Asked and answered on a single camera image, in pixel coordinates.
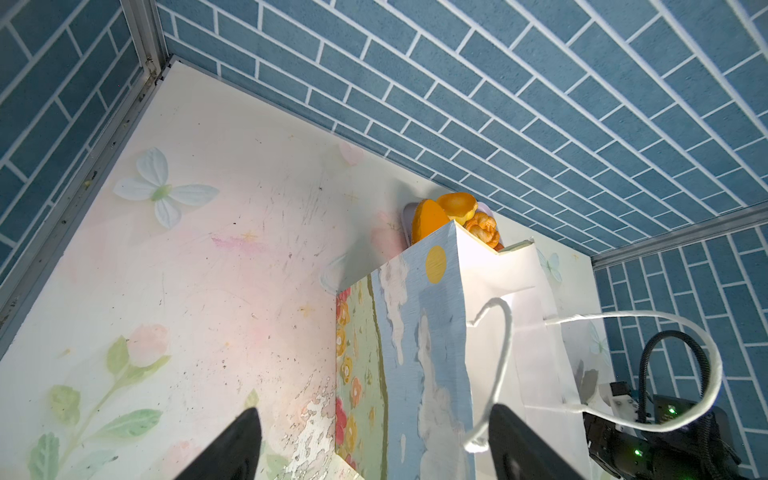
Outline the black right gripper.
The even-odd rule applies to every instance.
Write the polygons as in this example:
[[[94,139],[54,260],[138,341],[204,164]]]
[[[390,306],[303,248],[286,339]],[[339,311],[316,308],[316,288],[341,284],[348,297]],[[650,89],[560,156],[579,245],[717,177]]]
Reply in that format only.
[[[586,414],[590,459],[610,479],[740,479],[741,458],[733,447],[724,410],[674,431],[632,433]]]

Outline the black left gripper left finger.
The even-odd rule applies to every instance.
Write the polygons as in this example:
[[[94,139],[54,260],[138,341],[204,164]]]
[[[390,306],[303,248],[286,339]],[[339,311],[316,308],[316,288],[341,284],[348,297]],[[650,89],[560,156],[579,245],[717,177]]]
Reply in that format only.
[[[258,410],[244,410],[176,480],[253,480],[258,469],[262,430]]]

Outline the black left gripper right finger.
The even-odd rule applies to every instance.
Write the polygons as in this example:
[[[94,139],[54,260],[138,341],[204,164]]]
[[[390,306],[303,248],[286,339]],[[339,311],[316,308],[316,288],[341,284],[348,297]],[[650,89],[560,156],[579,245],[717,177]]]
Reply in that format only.
[[[583,479],[510,408],[494,404],[489,446],[498,479]]]

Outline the green floral paper bag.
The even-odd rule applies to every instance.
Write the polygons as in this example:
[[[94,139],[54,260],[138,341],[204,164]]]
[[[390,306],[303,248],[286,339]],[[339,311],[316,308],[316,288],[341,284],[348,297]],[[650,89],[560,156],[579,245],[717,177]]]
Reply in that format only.
[[[719,356],[703,359],[702,397],[637,389],[637,420],[614,416],[611,364],[590,262],[533,241],[495,251],[450,223],[336,299],[336,456],[366,479],[497,478],[494,404],[510,408],[583,479],[584,416],[632,433],[680,429],[715,407]]]

